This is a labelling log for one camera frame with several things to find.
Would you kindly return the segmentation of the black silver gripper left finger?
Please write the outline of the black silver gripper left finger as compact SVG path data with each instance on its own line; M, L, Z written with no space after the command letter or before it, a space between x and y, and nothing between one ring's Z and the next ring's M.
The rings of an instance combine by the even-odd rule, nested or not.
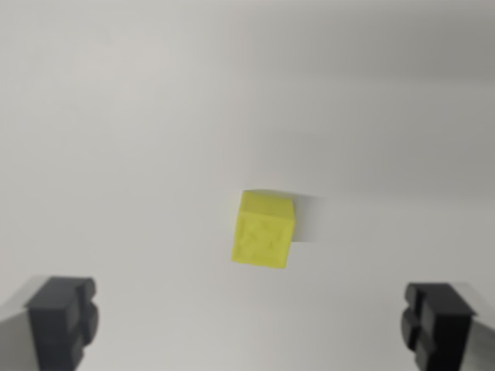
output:
M75 370L97 334L92 277L39 275L1 303L2 370Z

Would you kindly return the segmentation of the black silver gripper right finger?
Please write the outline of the black silver gripper right finger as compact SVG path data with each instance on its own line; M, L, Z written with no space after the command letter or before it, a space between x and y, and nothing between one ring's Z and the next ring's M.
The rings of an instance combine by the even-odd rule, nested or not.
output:
M410 283L401 336L421 371L494 369L494 305L466 283Z

